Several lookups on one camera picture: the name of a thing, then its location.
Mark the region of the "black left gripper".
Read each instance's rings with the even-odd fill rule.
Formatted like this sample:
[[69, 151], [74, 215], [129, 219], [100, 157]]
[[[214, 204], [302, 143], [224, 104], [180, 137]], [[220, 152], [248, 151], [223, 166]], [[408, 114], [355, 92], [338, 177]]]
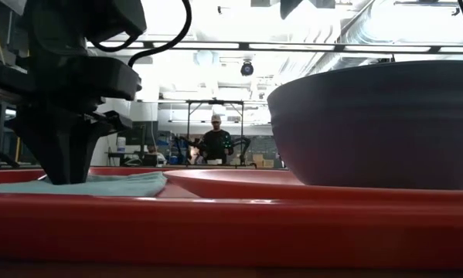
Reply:
[[[84, 183], [98, 139], [133, 127], [114, 110], [94, 111], [104, 98], [133, 100], [141, 77], [119, 59], [89, 54], [80, 0], [26, 0], [19, 27], [29, 47], [26, 71], [0, 63], [0, 89], [47, 104], [18, 106], [7, 127], [54, 185]], [[71, 135], [73, 114], [64, 109], [86, 114]]]

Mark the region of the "teal cloth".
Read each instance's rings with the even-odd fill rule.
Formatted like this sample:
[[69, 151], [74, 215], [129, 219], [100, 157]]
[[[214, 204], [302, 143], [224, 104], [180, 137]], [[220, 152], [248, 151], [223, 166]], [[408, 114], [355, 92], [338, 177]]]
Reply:
[[1, 183], [0, 193], [90, 195], [101, 197], [153, 197], [165, 187], [161, 171], [135, 175], [88, 175], [84, 183], [54, 185], [48, 178]]

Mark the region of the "blue bowl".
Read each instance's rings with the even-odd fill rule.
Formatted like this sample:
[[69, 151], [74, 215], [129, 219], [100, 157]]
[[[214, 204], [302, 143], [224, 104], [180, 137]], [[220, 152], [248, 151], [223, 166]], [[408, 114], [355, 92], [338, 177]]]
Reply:
[[463, 60], [319, 73], [267, 104], [279, 154], [306, 185], [463, 190]]

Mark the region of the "pink round plate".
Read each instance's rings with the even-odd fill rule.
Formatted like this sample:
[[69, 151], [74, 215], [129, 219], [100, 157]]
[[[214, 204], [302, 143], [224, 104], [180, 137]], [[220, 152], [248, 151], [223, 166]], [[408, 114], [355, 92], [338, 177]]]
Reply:
[[305, 185], [289, 171], [165, 171], [167, 181], [203, 198], [463, 202], [463, 191]]

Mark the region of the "red plastic tray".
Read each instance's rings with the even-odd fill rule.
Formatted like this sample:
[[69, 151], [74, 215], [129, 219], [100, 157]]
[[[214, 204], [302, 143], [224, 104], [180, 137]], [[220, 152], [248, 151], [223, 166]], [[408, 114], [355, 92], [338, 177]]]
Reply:
[[[39, 169], [1, 170], [0, 185]], [[463, 191], [174, 184], [161, 198], [0, 193], [0, 259], [463, 269]]]

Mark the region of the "long ceiling light bar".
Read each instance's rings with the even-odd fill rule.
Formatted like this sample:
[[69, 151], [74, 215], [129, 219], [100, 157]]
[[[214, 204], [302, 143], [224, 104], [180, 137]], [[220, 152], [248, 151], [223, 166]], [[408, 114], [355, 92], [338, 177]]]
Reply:
[[172, 47], [174, 50], [232, 50], [252, 52], [298, 53], [387, 53], [387, 54], [438, 54], [463, 55], [463, 45], [375, 45], [375, 44], [328, 44], [328, 43], [265, 43], [265, 42], [197, 42], [184, 41]]

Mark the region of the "black monitor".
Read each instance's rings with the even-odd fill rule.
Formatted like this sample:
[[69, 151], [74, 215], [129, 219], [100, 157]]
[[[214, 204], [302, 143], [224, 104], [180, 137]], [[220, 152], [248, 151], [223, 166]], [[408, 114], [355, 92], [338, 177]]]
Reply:
[[132, 143], [155, 146], [158, 133], [158, 121], [135, 121], [132, 130]]

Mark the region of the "seated person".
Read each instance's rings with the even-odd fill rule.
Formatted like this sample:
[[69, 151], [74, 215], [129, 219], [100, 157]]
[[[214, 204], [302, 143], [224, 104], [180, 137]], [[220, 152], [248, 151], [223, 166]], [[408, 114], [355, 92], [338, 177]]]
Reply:
[[153, 145], [148, 146], [148, 153], [144, 156], [144, 163], [147, 166], [158, 167], [166, 163], [166, 159], [162, 153], [157, 152]]

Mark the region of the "standing person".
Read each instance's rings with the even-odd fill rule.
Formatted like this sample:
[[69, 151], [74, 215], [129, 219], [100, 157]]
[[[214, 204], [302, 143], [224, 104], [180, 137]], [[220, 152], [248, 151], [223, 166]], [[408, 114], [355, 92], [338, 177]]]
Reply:
[[206, 162], [221, 160], [222, 164], [227, 163], [227, 156], [233, 153], [230, 133], [221, 128], [220, 115], [214, 114], [211, 117], [213, 129], [203, 135], [205, 150], [203, 157]]

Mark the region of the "cardboard box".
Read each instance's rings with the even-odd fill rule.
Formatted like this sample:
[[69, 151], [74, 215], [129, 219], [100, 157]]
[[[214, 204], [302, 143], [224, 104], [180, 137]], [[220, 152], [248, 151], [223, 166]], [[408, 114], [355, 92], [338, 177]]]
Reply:
[[258, 168], [273, 168], [274, 159], [266, 159], [263, 154], [253, 154], [253, 163]]

